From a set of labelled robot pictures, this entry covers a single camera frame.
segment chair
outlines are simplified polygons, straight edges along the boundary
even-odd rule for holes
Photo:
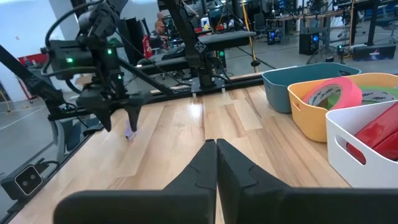
[[[258,13],[254,15],[254,31],[257,33],[255,38],[260,39],[263,34],[266,32],[267,25],[266,20],[264,19],[264,15],[262,13]]]
[[[394,31],[398,29],[398,6],[394,8],[394,17],[383,17],[376,21],[376,26],[384,30],[391,30],[391,35],[388,37],[389,42],[392,44],[398,43],[398,38],[394,35]]]

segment teal bin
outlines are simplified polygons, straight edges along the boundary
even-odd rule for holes
[[[288,68],[275,69],[264,72],[264,86],[268,103],[280,113],[291,113],[289,92],[287,87],[294,83],[335,78],[361,73],[359,69],[339,63],[317,63]]]

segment desk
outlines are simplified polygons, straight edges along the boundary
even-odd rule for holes
[[[298,15],[298,16],[287,16],[282,18],[275,18],[275,19],[266,19],[266,21],[289,21],[289,20],[296,20],[296,19],[321,19],[326,17],[338,16],[341,15],[343,11],[329,11],[320,14],[305,14],[305,15]]]
[[[298,16],[287,16],[275,19],[266,19],[267,22],[282,22],[282,30],[285,33],[285,21],[297,20],[300,19],[302,22],[300,23],[300,33],[308,34],[308,33],[317,33],[321,32],[322,35],[325,36],[324,44],[328,46],[330,43],[330,18],[333,16],[339,16],[343,13],[343,11],[328,11],[320,14],[304,14]],[[308,23],[305,21],[307,19],[319,19],[322,22],[319,22],[319,27],[309,27]]]
[[[209,138],[225,138],[292,186],[349,187],[329,165],[326,144],[271,109],[263,86],[145,105],[133,142],[124,137],[126,112],[111,120],[112,131],[95,133],[10,224],[52,223],[59,201],[81,190],[162,189]],[[221,214],[218,199],[216,223]]]

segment small purple object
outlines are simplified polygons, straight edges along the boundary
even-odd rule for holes
[[[126,136],[126,139],[130,141],[136,136],[137,132],[131,131],[129,121],[126,122],[126,126],[127,128],[126,131],[124,132],[124,135]]]

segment tape roll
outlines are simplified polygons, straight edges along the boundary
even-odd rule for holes
[[[303,101],[312,106],[319,106],[323,100],[336,93],[339,93],[340,97],[333,107],[330,108],[331,110],[361,105],[361,89],[345,77],[324,81],[308,92]]]
[[[398,90],[395,88],[380,86],[360,86],[359,88],[362,91],[362,105],[398,100]],[[332,108],[337,103],[339,97],[339,93],[329,96],[326,109]]]

